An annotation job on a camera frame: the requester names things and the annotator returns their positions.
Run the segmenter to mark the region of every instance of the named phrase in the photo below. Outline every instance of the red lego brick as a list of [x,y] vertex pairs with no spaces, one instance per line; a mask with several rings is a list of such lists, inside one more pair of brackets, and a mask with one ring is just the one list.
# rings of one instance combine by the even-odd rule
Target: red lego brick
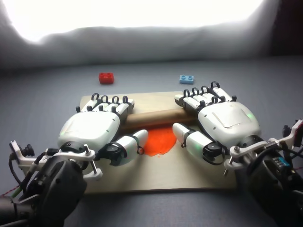
[[114,74],[112,72],[101,72],[99,73],[100,84],[113,84]]

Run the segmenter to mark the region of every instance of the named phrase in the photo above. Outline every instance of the flattened orange clay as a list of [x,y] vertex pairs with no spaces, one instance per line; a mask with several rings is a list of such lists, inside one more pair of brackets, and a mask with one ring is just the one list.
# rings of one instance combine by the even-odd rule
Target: flattened orange clay
[[144,154],[148,156],[164,155],[172,149],[175,143],[176,137],[171,126],[150,129],[148,130],[148,138],[144,146]]

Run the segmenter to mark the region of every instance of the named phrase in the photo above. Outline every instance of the gray table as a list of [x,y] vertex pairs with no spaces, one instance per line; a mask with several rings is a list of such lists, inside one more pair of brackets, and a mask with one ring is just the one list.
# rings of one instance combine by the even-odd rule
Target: gray table
[[[100,85],[98,73],[111,71],[113,85]],[[84,95],[178,91],[179,75],[195,75],[195,87],[216,80],[257,117],[262,137],[280,138],[285,124],[303,117],[303,57],[245,61],[190,61],[85,66],[3,72],[0,78],[0,192],[16,182],[8,168],[8,143],[31,143],[36,154],[56,147],[58,133]],[[297,158],[295,166],[303,166]],[[276,226],[243,189],[233,192],[129,193],[85,196],[65,226]]]

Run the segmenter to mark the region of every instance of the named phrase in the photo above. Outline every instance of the light blue toy block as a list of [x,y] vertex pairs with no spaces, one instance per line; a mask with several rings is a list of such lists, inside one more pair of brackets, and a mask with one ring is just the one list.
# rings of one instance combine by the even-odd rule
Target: light blue toy block
[[194,84],[194,76],[180,76],[180,84]]

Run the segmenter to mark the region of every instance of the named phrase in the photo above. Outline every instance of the robotic hand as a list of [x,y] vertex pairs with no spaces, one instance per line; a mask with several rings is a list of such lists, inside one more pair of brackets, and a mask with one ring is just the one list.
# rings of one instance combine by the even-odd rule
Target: robotic hand
[[210,87],[202,86],[201,92],[196,87],[192,92],[184,90],[183,95],[175,96],[175,102],[197,115],[201,132],[179,123],[173,125],[173,132],[192,155],[212,165],[224,162],[224,175],[229,170],[247,168],[249,191],[265,212],[279,226],[299,226],[303,217],[303,179],[293,169],[292,158],[303,157],[303,149],[293,151],[301,146],[303,121],[298,120],[291,129],[285,126],[284,138],[265,142],[259,137],[256,117],[236,100],[215,81]]
[[[82,110],[76,107],[77,113],[63,126],[59,149],[47,149],[37,158],[28,158],[34,155],[30,144],[22,149],[12,141],[9,167],[19,188],[12,197],[0,198],[0,227],[63,226],[83,196],[87,181],[102,177],[94,160],[106,158],[111,165],[120,166],[136,154],[143,154],[146,130],[116,139],[120,124],[133,107],[134,101],[126,96],[122,102],[117,96],[109,102],[107,96],[99,99],[99,94],[94,93]],[[22,182],[13,170],[12,160],[25,174]],[[89,164],[93,171],[83,175]],[[28,185],[35,171],[38,174]],[[14,197],[22,190],[23,195],[16,200]]]

